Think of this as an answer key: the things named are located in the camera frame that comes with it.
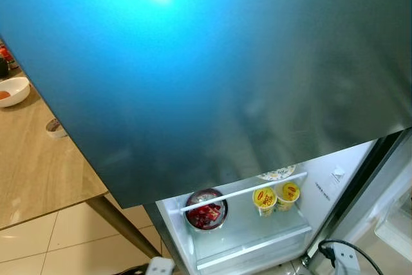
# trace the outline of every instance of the orange food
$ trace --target orange food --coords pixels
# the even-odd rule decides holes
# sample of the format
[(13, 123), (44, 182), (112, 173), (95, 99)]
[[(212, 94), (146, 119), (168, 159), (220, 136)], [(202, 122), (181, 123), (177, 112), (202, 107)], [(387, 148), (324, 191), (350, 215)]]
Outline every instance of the orange food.
[(10, 97), (10, 93), (8, 91), (0, 90), (0, 100)]

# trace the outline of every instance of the dining table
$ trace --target dining table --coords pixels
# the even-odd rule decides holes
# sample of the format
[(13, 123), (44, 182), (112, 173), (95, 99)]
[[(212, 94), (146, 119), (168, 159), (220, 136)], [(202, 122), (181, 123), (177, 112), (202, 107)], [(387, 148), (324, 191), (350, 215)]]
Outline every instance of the dining table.
[[(7, 79), (24, 76), (14, 69)], [(161, 256), (106, 198), (108, 189), (72, 139), (49, 136), (54, 118), (33, 85), (22, 102), (0, 108), (0, 230), (86, 202), (148, 257)]]

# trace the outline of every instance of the refrigerator shelf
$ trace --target refrigerator shelf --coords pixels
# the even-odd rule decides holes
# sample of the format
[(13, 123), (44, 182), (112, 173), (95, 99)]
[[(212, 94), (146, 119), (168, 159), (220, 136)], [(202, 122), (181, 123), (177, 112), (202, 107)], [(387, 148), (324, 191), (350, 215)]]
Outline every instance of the refrigerator shelf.
[(301, 240), (312, 230), (296, 206), (287, 212), (260, 217), (251, 194), (235, 196), (227, 202), (229, 212), (221, 228), (196, 232), (188, 227), (198, 270), (244, 255), (245, 259), (250, 258), (262, 249), (265, 251), (265, 247), (270, 247), (271, 251), (274, 247), (287, 250), (295, 243), (295, 238)]
[(227, 185), (221, 185), (218, 187), (215, 187), (215, 189), (217, 189), (218, 191), (223, 193), (223, 196), (219, 196), (217, 198), (213, 198), (207, 201), (203, 201), (197, 204), (193, 204), (190, 206), (184, 206), (186, 204), (186, 201), (188, 199), (188, 197), (190, 196), (190, 194), (184, 194), (182, 196), (179, 196), (178, 199), (180, 201), (180, 205), (182, 206), (180, 208), (180, 212), (184, 213), (185, 211), (190, 211), (191, 209), (196, 209), (198, 207), (201, 207), (203, 205), (207, 205), (207, 204), (211, 204), (217, 201), (222, 201), (224, 199), (229, 199), (229, 198), (233, 198), (235, 196), (240, 196), (246, 193), (251, 193), (253, 191), (255, 191), (256, 189), (260, 189), (260, 188), (264, 188), (264, 187), (271, 187), (274, 186), (276, 184), (281, 184), (281, 183), (285, 183), (285, 182), (290, 182), (292, 180), (297, 180), (297, 179), (303, 179), (304, 177), (307, 176), (307, 172), (300, 172), (297, 174), (293, 174), (290, 175), (288, 178), (282, 179), (282, 180), (274, 180), (271, 182), (268, 182), (266, 180), (263, 180), (261, 178), (258, 177), (251, 177), (251, 178), (247, 178), (245, 180), (241, 180), (239, 182), (234, 182), (231, 184), (227, 184)]

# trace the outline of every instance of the instant noodle cup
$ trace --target instant noodle cup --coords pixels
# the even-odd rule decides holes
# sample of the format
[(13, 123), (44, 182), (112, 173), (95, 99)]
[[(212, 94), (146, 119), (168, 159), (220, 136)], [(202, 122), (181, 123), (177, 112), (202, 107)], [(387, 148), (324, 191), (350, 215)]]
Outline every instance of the instant noodle cup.
[(270, 216), (273, 213), (277, 195), (270, 187), (257, 189), (253, 192), (253, 203), (259, 211), (259, 215), (263, 217)]
[(295, 204), (296, 200), (299, 199), (301, 191), (295, 183), (287, 182), (276, 186), (276, 193), (276, 210), (284, 212), (289, 211)]

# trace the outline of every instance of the shelf rail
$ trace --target shelf rail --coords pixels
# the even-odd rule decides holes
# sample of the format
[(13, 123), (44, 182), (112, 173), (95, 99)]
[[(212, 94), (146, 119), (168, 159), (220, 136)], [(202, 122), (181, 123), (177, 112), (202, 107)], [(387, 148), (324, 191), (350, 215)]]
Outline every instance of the shelf rail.
[(180, 209), (180, 212), (184, 213), (186, 211), (190, 211), (191, 209), (197, 209), (198, 207), (208, 205), (208, 204), (211, 204), (211, 203), (214, 203), (214, 202), (217, 202), (217, 201), (222, 201), (222, 200), (225, 200), (225, 199), (228, 199), (228, 198), (232, 198), (233, 196), (239, 196), (239, 195), (244, 194), (244, 193), (249, 193), (251, 191), (255, 191), (256, 189), (261, 189), (261, 188), (265, 188), (265, 187), (269, 187), (269, 186), (289, 182), (291, 180), (295, 180), (296, 178), (306, 177), (307, 174), (308, 174), (308, 172), (301, 172), (301, 173), (298, 173), (296, 175), (291, 175), (291, 176), (289, 176), (287, 178), (284, 178), (282, 180), (273, 180), (271, 182), (267, 182), (267, 183), (264, 183), (264, 184), (261, 184), (261, 185), (249, 187), (249, 188), (246, 188), (246, 189), (242, 189), (242, 190), (236, 191), (234, 193), (224, 194), (223, 196), (218, 196), (216, 198), (213, 198), (213, 199), (210, 199), (210, 200), (207, 200), (207, 201), (202, 201), (202, 202), (199, 202), (199, 203), (196, 203), (196, 204), (192, 204), (192, 205), (189, 205), (189, 206), (182, 207)]

